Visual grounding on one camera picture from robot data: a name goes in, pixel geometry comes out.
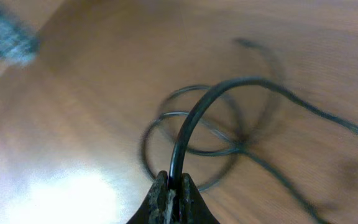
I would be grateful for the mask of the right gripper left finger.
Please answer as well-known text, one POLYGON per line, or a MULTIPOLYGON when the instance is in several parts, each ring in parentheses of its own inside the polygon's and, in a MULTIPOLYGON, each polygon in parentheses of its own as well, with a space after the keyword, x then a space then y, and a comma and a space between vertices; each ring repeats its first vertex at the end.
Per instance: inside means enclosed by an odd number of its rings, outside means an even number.
POLYGON ((172 223, 172 202, 175 196, 167 187, 167 172, 160 171, 139 209, 127 224, 172 223))

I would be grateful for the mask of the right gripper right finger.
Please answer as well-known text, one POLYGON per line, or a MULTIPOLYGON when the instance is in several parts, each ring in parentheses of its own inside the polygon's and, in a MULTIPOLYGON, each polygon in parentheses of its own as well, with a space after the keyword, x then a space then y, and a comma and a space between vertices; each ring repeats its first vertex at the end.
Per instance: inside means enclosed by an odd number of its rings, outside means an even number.
POLYGON ((191 176, 187 173, 182 174, 181 177, 180 223, 219 224, 204 202, 191 176))

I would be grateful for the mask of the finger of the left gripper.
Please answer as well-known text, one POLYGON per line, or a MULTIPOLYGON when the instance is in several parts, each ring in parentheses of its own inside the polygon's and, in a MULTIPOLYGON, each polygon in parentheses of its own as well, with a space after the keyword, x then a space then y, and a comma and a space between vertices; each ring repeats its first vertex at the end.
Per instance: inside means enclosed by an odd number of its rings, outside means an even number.
POLYGON ((36 32, 0 5, 0 60, 25 66, 39 53, 36 32))

